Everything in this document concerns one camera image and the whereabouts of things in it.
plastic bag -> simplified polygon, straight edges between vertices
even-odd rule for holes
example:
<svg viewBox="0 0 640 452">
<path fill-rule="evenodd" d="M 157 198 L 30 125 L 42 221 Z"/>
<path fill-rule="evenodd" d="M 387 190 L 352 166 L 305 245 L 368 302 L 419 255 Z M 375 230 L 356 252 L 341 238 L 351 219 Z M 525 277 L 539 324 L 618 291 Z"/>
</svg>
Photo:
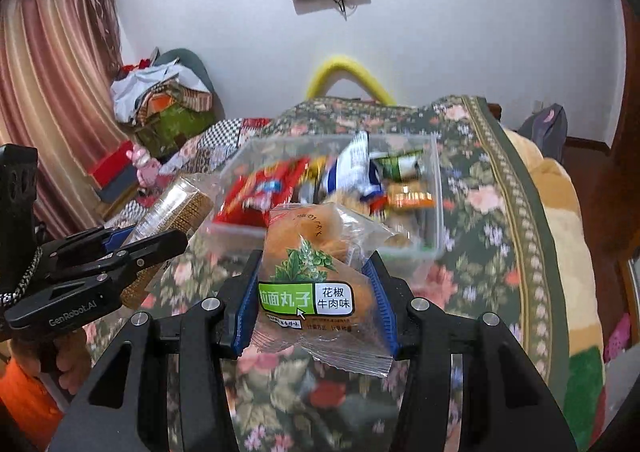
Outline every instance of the plastic bag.
<svg viewBox="0 0 640 452">
<path fill-rule="evenodd" d="M 338 369 L 386 376 L 391 353 L 370 279 L 359 270 L 392 235 L 335 203 L 273 209 L 254 345 L 277 352 L 297 344 Z"/>
<path fill-rule="evenodd" d="M 216 181 L 215 174 L 178 177 L 140 220 L 123 246 L 171 229 L 191 237 L 213 209 L 214 200 L 221 191 Z M 135 282 L 122 292 L 122 303 L 130 309 L 138 309 L 167 266 L 168 263 L 160 264 L 138 272 Z"/>
<path fill-rule="evenodd" d="M 640 374 L 640 344 L 618 355 L 606 366 L 606 405 L 602 431 L 611 423 L 625 402 Z"/>
</svg>

yellow blanket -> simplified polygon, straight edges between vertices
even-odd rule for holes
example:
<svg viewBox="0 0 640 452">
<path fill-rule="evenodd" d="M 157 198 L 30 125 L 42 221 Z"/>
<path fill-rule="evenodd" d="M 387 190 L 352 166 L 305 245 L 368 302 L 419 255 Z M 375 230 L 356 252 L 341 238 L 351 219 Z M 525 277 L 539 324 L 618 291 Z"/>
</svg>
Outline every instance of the yellow blanket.
<svg viewBox="0 0 640 452">
<path fill-rule="evenodd" d="M 556 243 L 569 327 L 569 354 L 597 346 L 602 355 L 591 254 L 584 241 L 580 204 L 571 178 L 557 161 L 543 158 L 533 142 L 508 129 L 505 132 L 538 189 Z"/>
</svg>

plastic food wrapper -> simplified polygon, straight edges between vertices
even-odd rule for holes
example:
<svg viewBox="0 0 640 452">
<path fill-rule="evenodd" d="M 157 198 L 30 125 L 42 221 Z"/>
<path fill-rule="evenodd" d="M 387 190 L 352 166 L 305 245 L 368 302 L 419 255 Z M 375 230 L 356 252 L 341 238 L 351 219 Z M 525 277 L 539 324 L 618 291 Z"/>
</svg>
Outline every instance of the plastic food wrapper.
<svg viewBox="0 0 640 452">
<path fill-rule="evenodd" d="M 392 183 L 386 189 L 388 205 L 396 210 L 433 208 L 435 200 L 423 182 Z"/>
<path fill-rule="evenodd" d="M 403 181 L 415 179 L 419 174 L 418 161 L 422 156 L 422 151 L 412 151 L 404 155 L 371 154 L 377 166 L 382 169 L 382 177 L 393 181 Z"/>
<path fill-rule="evenodd" d="M 335 203 L 272 210 L 254 345 L 277 352 L 297 344 L 336 368 L 386 376 L 392 358 L 382 315 L 359 270 L 393 234 Z"/>
<path fill-rule="evenodd" d="M 357 190 L 362 199 L 382 194 L 380 174 L 369 159 L 369 134 L 360 131 L 340 153 L 336 162 L 327 166 L 322 178 L 322 190 L 331 195 L 336 190 Z"/>
<path fill-rule="evenodd" d="M 178 177 L 152 205 L 123 243 L 128 245 L 171 229 L 191 237 L 214 206 L 221 189 L 215 174 L 190 174 Z M 168 263 L 138 272 L 138 278 L 121 294 L 122 303 L 137 309 L 145 300 L 152 281 L 160 277 Z"/>
<path fill-rule="evenodd" d="M 397 248 L 420 247 L 423 244 L 418 225 L 418 218 L 414 212 L 391 211 L 385 217 L 385 225 L 396 235 L 386 240 L 385 245 Z"/>
<path fill-rule="evenodd" d="M 241 176 L 226 195 L 216 221 L 234 225 L 266 227 L 269 210 L 291 201 L 294 189 L 309 158 L 280 161 L 249 175 Z"/>
<path fill-rule="evenodd" d="M 318 203 L 316 199 L 318 197 L 320 179 L 327 161 L 327 156 L 318 156 L 318 158 L 313 158 L 308 162 L 293 194 L 294 202 L 302 204 Z"/>
</svg>

curtain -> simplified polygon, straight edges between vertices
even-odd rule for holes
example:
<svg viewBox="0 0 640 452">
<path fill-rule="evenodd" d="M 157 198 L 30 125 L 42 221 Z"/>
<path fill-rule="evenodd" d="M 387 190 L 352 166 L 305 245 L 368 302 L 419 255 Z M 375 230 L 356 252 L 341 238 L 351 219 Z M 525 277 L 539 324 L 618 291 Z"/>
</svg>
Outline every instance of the curtain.
<svg viewBox="0 0 640 452">
<path fill-rule="evenodd" d="M 0 143 L 38 149 L 34 211 L 55 238 L 99 224 L 86 171 L 126 138 L 110 96 L 121 61 L 109 6 L 113 0 L 0 2 Z"/>
</svg>

bed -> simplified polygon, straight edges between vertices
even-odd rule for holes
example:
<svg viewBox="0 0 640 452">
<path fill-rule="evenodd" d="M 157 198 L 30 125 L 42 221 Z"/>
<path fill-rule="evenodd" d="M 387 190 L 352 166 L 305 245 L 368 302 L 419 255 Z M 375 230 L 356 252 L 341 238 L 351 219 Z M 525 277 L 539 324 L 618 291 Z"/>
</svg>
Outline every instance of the bed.
<svg viewBox="0 0 640 452">
<path fill-rule="evenodd" d="M 602 330 L 578 200 L 558 163 L 503 129 L 478 97 L 449 96 L 422 108 L 319 98 L 262 124 L 219 122 L 191 142 L 182 169 L 223 165 L 252 135 L 361 128 L 396 137 L 436 133 L 447 252 L 424 270 L 424 283 L 414 293 L 457 315 L 477 317 L 487 308 L 498 313 L 545 379 L 580 448 L 588 447 L 603 384 Z M 129 205 L 110 225 L 140 215 L 141 208 Z M 196 233 L 143 308 L 154 317 L 181 313 L 242 265 L 214 255 Z M 112 315 L 86 328 L 95 359 L 122 323 Z M 407 363 L 396 362 L 384 379 L 349 374 L 293 348 L 271 355 L 249 347 L 223 368 L 240 449 L 271 452 L 386 451 L 407 373 Z M 172 450 L 179 450 L 175 365 L 170 369 L 170 440 Z M 460 432 L 462 373 L 456 358 L 452 371 L 447 450 L 456 450 Z"/>
</svg>

